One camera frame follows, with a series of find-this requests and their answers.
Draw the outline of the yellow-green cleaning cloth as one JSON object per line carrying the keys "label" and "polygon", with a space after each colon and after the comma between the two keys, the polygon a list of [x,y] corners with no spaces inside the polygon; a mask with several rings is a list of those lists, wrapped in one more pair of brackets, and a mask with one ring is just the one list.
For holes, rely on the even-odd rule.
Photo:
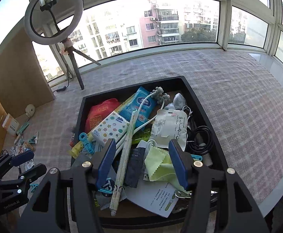
{"label": "yellow-green cleaning cloth", "polygon": [[188,193],[180,185],[168,151],[150,146],[145,167],[150,182],[166,182],[176,190]]}

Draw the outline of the blue plastic clip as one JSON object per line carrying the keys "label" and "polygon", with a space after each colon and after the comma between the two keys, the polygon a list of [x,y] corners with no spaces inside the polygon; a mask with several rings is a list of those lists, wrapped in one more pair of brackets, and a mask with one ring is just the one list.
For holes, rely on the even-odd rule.
{"label": "blue plastic clip", "polygon": [[86,151],[89,154],[93,155],[95,153],[95,150],[94,150],[93,146],[91,145],[91,142],[88,141],[86,133],[80,133],[79,141],[82,142],[84,148],[86,149]]}

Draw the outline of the orange white tissue pack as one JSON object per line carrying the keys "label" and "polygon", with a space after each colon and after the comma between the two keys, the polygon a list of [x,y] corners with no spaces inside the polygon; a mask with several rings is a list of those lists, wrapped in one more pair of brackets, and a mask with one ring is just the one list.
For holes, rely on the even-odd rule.
{"label": "orange white tissue pack", "polygon": [[2,124],[2,127],[7,131],[7,133],[9,133],[12,136],[16,135],[19,126],[20,126],[19,122],[10,114],[7,114]]}

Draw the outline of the dark navy packet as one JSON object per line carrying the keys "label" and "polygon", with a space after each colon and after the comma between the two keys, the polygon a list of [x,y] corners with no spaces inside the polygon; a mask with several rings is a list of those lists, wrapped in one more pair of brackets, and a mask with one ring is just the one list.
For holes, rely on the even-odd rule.
{"label": "dark navy packet", "polygon": [[145,148],[143,147],[136,147],[131,149],[124,180],[125,186],[137,188],[142,172],[144,154]]}

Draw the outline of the wrapped chopsticks sleeve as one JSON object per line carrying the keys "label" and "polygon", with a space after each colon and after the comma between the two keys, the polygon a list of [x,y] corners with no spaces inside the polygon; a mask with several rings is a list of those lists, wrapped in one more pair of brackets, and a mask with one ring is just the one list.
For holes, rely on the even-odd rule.
{"label": "wrapped chopsticks sleeve", "polygon": [[111,216],[116,216],[119,200],[121,198],[122,190],[123,190],[123,183],[125,179],[127,164],[128,164],[128,157],[130,153],[130,147],[131,147],[131,141],[133,138],[133,133],[135,129],[136,120],[138,117],[138,111],[133,111],[131,115],[130,124],[128,126],[128,130],[126,133],[124,146],[122,148],[122,155],[120,158],[116,180],[115,180],[115,186],[113,195],[110,202],[110,213]]}

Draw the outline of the dotted white tissue pack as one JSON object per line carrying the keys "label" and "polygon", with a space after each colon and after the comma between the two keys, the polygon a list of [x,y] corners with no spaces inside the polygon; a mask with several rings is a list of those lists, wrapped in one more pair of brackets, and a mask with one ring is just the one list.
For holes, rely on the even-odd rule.
{"label": "dotted white tissue pack", "polygon": [[118,142],[125,135],[128,126],[129,122],[113,111],[91,131],[91,135],[101,145],[106,144],[109,139]]}

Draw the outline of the white face mask pouch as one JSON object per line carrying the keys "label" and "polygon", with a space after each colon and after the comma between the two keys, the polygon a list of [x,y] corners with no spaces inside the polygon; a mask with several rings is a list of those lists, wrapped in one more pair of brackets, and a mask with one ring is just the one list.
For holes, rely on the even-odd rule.
{"label": "white face mask pouch", "polygon": [[168,148],[172,139],[177,140],[182,151],[186,148],[188,117],[182,110],[158,110],[150,139],[156,147]]}

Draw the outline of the white printed paper sheet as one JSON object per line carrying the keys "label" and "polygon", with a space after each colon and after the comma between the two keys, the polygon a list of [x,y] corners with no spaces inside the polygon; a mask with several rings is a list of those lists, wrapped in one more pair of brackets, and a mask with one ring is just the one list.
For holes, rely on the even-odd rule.
{"label": "white printed paper sheet", "polygon": [[140,178],[136,188],[127,186],[124,191],[127,199],[135,205],[165,218],[169,217],[178,201],[176,189],[167,182],[150,182]]}

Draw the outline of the white round device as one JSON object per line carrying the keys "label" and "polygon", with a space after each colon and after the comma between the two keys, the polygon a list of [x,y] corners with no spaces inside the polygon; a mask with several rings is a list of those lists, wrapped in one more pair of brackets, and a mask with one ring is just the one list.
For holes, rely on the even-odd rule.
{"label": "white round device", "polygon": [[25,108],[25,113],[28,118],[31,118],[35,114],[35,106],[33,104],[28,104]]}

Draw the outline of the red packet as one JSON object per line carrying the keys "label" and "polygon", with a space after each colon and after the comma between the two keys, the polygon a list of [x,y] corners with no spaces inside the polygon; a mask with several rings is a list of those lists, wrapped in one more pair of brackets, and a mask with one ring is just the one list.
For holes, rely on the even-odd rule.
{"label": "red packet", "polygon": [[89,133],[120,104],[121,103],[116,98],[111,98],[98,105],[92,106],[87,115],[85,132]]}

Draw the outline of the grey fuzzy toy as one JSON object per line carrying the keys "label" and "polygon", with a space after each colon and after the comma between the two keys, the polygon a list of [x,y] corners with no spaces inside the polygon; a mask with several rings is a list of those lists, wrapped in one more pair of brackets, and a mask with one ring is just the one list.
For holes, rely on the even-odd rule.
{"label": "grey fuzzy toy", "polygon": [[156,87],[150,96],[157,104],[164,104],[170,100],[170,95],[164,92],[161,87]]}

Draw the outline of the wooden cabinet panel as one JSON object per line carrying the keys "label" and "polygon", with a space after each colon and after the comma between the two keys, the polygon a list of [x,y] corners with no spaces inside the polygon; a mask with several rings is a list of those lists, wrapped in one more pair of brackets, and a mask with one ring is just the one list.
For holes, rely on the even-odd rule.
{"label": "wooden cabinet panel", "polygon": [[39,107],[55,99],[23,27],[14,29],[0,46],[0,152],[7,114],[17,118],[29,104]]}

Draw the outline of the blue wet wipes pack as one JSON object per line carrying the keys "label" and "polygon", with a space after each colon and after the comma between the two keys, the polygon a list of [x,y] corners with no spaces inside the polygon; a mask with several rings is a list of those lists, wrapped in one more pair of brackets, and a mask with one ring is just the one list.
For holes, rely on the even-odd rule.
{"label": "blue wet wipes pack", "polygon": [[[124,117],[129,122],[132,112],[139,109],[140,104],[149,94],[149,91],[145,90],[143,87],[139,87],[133,97],[133,100],[119,112],[119,115]],[[148,121],[148,117],[150,116],[156,105],[157,103],[151,97],[145,100],[136,120],[136,128]]]}

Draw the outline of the black tripod stand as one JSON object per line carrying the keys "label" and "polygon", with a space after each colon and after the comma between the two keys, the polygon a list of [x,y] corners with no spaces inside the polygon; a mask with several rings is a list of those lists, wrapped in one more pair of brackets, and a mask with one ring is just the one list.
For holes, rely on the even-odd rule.
{"label": "black tripod stand", "polygon": [[[56,18],[54,16],[53,12],[52,12],[52,6],[55,5],[56,3],[57,3],[57,0],[46,0],[45,4],[43,6],[40,6],[40,10],[42,12],[48,11],[50,13],[52,19],[53,19],[55,28],[57,30],[56,34],[54,34],[53,36],[58,36],[58,35],[60,35],[60,33],[64,32],[63,30],[60,30],[60,28],[58,27],[57,22],[56,22]],[[77,66],[77,62],[76,62],[74,53],[79,54],[80,56],[86,58],[87,60],[93,62],[94,64],[96,64],[98,66],[100,66],[101,63],[99,63],[98,61],[87,56],[86,54],[84,54],[80,50],[77,50],[76,48],[74,48],[73,42],[71,41],[71,39],[69,37],[66,37],[65,39],[63,39],[61,41],[61,43],[64,45],[64,51],[68,53],[68,57],[71,60],[75,75],[76,75],[77,80],[78,80],[79,85],[80,85],[80,89],[83,90],[84,89],[84,83],[83,83],[82,77],[80,75],[79,68]]]}

